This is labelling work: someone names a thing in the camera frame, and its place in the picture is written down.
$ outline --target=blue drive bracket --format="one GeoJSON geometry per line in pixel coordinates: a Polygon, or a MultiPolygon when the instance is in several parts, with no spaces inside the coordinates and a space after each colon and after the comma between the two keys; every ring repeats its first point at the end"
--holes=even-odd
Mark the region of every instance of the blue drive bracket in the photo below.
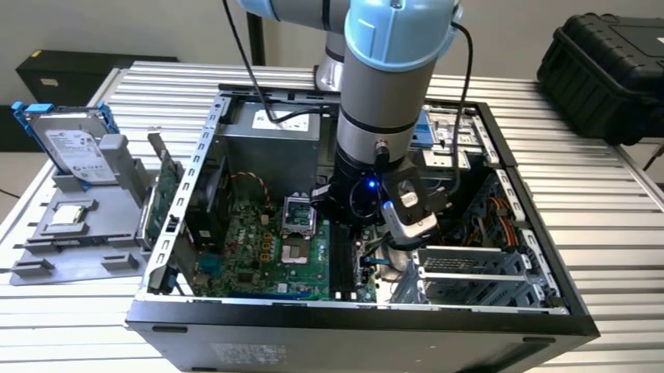
{"type": "Polygon", "coordinates": [[[28,118],[25,116],[27,114],[49,113],[52,109],[53,109],[53,104],[51,103],[33,103],[28,107],[25,107],[25,104],[21,101],[16,101],[12,104],[13,117],[19,121],[19,124],[21,125],[25,133],[28,134],[28,136],[31,136],[35,139],[45,155],[51,158],[51,162],[53,162],[55,164],[57,173],[64,173],[63,169],[60,168],[60,165],[55,162],[51,153],[48,153],[44,143],[41,142],[40,137],[36,135],[35,130],[32,129],[31,126],[31,122],[28,122],[28,118]]]}
{"type": "Polygon", "coordinates": [[[96,109],[101,112],[105,120],[105,127],[108,128],[109,134],[119,134],[120,130],[117,129],[117,124],[115,123],[113,113],[111,113],[111,108],[105,105],[105,102],[101,101],[96,106],[96,109]]]}
{"type": "Polygon", "coordinates": [[[426,111],[422,110],[415,123],[415,131],[411,139],[413,148],[431,149],[434,147],[434,136],[431,134],[431,126],[426,111]]]}

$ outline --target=wire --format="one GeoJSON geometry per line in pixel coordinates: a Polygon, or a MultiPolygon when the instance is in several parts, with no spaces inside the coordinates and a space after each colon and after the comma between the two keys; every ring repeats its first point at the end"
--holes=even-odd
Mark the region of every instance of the wire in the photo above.
{"type": "Polygon", "coordinates": [[[292,113],[286,114],[280,118],[275,118],[272,116],[271,111],[270,111],[270,107],[267,105],[266,97],[262,94],[260,87],[258,86],[256,77],[252,74],[252,69],[251,69],[251,65],[248,64],[247,54],[244,53],[244,48],[242,47],[242,41],[239,40],[238,29],[235,28],[235,22],[232,20],[232,15],[230,14],[228,1],[227,0],[222,0],[222,1],[223,1],[223,5],[224,5],[226,18],[228,19],[228,24],[230,24],[230,31],[232,32],[235,44],[238,45],[239,56],[242,57],[242,62],[243,62],[244,68],[247,69],[247,74],[248,74],[248,78],[251,79],[252,87],[256,89],[258,98],[260,99],[262,106],[266,110],[267,119],[274,124],[279,124],[279,123],[287,121],[288,119],[295,118],[299,115],[326,113],[322,109],[308,108],[308,109],[296,110],[292,113]]]}
{"type": "Polygon", "coordinates": [[[505,237],[508,241],[508,246],[512,246],[514,244],[514,238],[513,238],[513,232],[508,228],[508,223],[505,222],[502,216],[498,215],[498,210],[504,208],[502,204],[500,203],[500,200],[490,197],[489,200],[494,203],[496,205],[496,215],[498,216],[500,224],[502,225],[502,228],[505,230],[505,237]]]}
{"type": "MultiPolygon", "coordinates": [[[[502,203],[504,208],[505,208],[506,210],[510,210],[510,209],[512,209],[512,208],[510,208],[510,206],[509,206],[509,203],[508,203],[508,201],[506,201],[506,200],[501,200],[501,199],[498,198],[498,202],[500,202],[500,203],[502,203]]],[[[517,233],[516,233],[516,231],[514,231],[514,227],[513,227],[513,224],[512,224],[512,222],[510,222],[510,220],[509,220],[509,219],[508,219],[508,226],[509,226],[509,230],[512,231],[512,242],[513,242],[513,244],[514,244],[514,245],[518,245],[517,233]]]]}
{"type": "Polygon", "coordinates": [[[648,171],[648,169],[649,169],[649,168],[651,168],[651,166],[652,166],[652,163],[655,162],[655,159],[657,159],[657,156],[656,156],[656,155],[653,155],[653,156],[651,157],[651,159],[648,160],[648,163],[645,163],[645,166],[643,167],[643,171],[648,171]]]}
{"type": "Polygon", "coordinates": [[[271,206],[271,198],[270,198],[270,190],[267,190],[267,185],[266,185],[266,182],[262,181],[260,177],[258,177],[258,175],[255,173],[247,173],[244,171],[239,172],[239,173],[235,173],[230,178],[231,179],[235,179],[236,177],[239,176],[248,176],[248,177],[252,177],[259,183],[260,183],[260,187],[262,187],[262,192],[264,193],[266,195],[266,205],[267,205],[267,208],[270,210],[274,210],[272,206],[271,206]]]}
{"type": "Polygon", "coordinates": [[[475,220],[475,223],[477,223],[477,228],[480,229],[480,233],[481,233],[481,243],[482,243],[482,246],[484,247],[489,247],[490,246],[490,244],[489,244],[490,239],[489,239],[489,233],[486,233],[485,223],[481,220],[481,217],[478,215],[475,215],[474,220],[475,220]]]}
{"type": "Polygon", "coordinates": [[[21,196],[19,196],[17,194],[13,194],[12,192],[7,192],[4,189],[0,189],[0,193],[8,195],[9,197],[15,197],[16,199],[21,198],[21,196]]]}
{"type": "Polygon", "coordinates": [[[466,37],[467,42],[467,64],[466,64],[466,79],[463,81],[463,90],[461,93],[461,100],[458,101],[458,112],[457,119],[454,120],[454,131],[453,131],[453,168],[454,168],[454,185],[449,190],[447,195],[451,196],[458,192],[461,188],[461,169],[458,168],[458,129],[461,127],[461,117],[463,113],[463,106],[466,105],[466,97],[467,97],[467,88],[470,86],[470,76],[473,70],[473,58],[474,58],[474,48],[473,48],[473,38],[470,36],[470,32],[466,27],[453,22],[451,26],[459,30],[466,37]]]}

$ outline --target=metal table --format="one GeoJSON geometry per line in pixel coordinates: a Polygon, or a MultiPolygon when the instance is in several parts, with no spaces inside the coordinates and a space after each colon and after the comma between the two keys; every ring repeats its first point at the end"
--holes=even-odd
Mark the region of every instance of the metal table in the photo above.
{"type": "MultiPolygon", "coordinates": [[[[313,88],[308,69],[256,68],[262,85],[313,88]]],[[[115,70],[93,102],[109,103],[129,151],[155,169],[146,139],[162,131],[174,157],[192,152],[219,82],[248,84],[243,68],[139,62],[115,70]]],[[[455,99],[462,78],[434,76],[429,96],[455,99]]],[[[536,82],[473,78],[488,102],[601,337],[530,373],[664,371],[664,196],[620,148],[568,129],[536,82]]],[[[53,193],[44,165],[0,225],[0,268],[21,254],[53,193]]],[[[139,278],[15,288],[0,274],[0,370],[172,372],[123,328],[139,278]]]]}

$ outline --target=red wire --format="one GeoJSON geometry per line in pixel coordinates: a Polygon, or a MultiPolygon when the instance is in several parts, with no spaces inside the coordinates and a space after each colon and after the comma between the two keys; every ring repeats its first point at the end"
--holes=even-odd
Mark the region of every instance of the red wire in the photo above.
{"type": "MultiPolygon", "coordinates": [[[[510,206],[509,206],[509,203],[508,203],[508,201],[506,201],[506,200],[501,200],[501,199],[498,199],[498,202],[502,202],[504,207],[505,207],[506,209],[510,209],[510,206]]],[[[514,245],[518,245],[517,233],[516,233],[516,231],[514,231],[514,227],[513,227],[513,225],[509,225],[509,229],[512,230],[513,244],[514,244],[514,245]]]]}

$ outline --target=orange wire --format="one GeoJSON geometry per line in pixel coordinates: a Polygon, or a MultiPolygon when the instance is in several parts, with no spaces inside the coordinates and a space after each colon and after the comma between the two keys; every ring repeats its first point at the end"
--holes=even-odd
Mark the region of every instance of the orange wire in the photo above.
{"type": "MultiPolygon", "coordinates": [[[[498,199],[498,201],[500,201],[500,202],[502,202],[504,207],[505,207],[506,209],[510,209],[510,206],[509,206],[509,203],[508,203],[508,201],[506,201],[506,200],[501,200],[501,199],[498,199]]],[[[512,230],[513,244],[514,244],[514,245],[518,245],[517,233],[516,233],[516,231],[514,231],[514,227],[513,227],[513,225],[510,225],[510,226],[509,226],[509,229],[512,230]]]]}
{"type": "MultiPolygon", "coordinates": [[[[502,204],[500,203],[500,200],[497,200],[493,197],[489,197],[490,201],[496,204],[496,212],[500,208],[502,208],[502,204]]],[[[505,224],[505,220],[502,219],[502,216],[498,216],[500,224],[502,225],[502,228],[505,230],[505,237],[508,239],[508,246],[513,245],[513,237],[512,237],[512,231],[508,229],[508,225],[505,224]]]]}

